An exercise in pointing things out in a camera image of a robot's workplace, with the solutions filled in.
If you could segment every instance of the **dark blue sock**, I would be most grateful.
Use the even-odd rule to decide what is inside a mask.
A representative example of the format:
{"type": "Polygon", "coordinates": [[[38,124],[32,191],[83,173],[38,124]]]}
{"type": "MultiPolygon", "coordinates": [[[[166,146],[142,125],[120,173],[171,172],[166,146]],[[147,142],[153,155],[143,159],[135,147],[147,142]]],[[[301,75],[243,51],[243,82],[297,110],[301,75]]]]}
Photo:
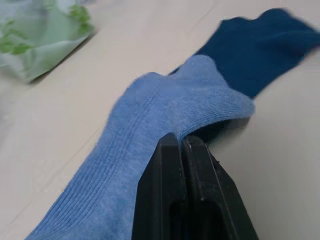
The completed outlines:
{"type": "Polygon", "coordinates": [[[211,57],[229,86],[254,98],[320,46],[320,32],[275,8],[254,20],[224,20],[196,53],[211,57]]]}

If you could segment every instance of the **light blue sock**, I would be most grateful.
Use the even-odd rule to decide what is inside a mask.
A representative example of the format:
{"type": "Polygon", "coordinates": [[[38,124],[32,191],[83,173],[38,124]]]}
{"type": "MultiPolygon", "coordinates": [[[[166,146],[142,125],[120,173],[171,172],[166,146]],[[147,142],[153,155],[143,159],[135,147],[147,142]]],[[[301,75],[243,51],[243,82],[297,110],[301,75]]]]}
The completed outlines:
{"type": "Polygon", "coordinates": [[[179,142],[201,127],[249,117],[252,101],[232,90],[207,56],[175,74],[148,73],[115,104],[107,125],[65,191],[27,240],[130,240],[138,181],[158,140],[179,142]]]}

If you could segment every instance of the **sock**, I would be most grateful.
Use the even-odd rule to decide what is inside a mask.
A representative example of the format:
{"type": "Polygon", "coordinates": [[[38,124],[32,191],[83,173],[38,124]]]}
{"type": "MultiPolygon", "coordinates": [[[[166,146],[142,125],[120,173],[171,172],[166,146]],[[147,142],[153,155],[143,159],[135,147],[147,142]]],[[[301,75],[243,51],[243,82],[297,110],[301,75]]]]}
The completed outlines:
{"type": "Polygon", "coordinates": [[[196,53],[212,58],[228,85],[251,98],[320,46],[320,32],[275,8],[254,20],[224,20],[196,53]]]}
{"type": "Polygon", "coordinates": [[[158,140],[246,118],[252,101],[228,87],[207,56],[175,74],[138,78],[115,104],[90,155],[27,240],[130,240],[138,181],[158,140]]]}

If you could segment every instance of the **white surface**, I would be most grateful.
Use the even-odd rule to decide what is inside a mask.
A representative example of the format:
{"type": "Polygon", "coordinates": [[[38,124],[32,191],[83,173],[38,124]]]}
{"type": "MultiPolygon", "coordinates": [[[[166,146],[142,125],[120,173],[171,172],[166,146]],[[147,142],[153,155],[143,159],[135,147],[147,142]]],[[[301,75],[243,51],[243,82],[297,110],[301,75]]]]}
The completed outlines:
{"type": "MultiPolygon", "coordinates": [[[[167,74],[223,19],[287,7],[320,28],[318,0],[100,0],[97,34],[42,81],[0,75],[0,239],[22,240],[94,146],[134,78],[167,74]]],[[[247,128],[219,140],[261,240],[318,239],[320,54],[269,86],[247,128]]]]}

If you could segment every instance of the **plastic bag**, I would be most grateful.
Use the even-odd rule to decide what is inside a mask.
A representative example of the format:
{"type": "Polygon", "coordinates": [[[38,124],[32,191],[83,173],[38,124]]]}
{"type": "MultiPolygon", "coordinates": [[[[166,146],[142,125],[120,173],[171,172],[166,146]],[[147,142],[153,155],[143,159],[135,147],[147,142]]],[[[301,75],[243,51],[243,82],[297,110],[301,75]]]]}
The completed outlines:
{"type": "Polygon", "coordinates": [[[92,32],[77,0],[0,0],[0,70],[23,82],[54,68],[92,32]]]}

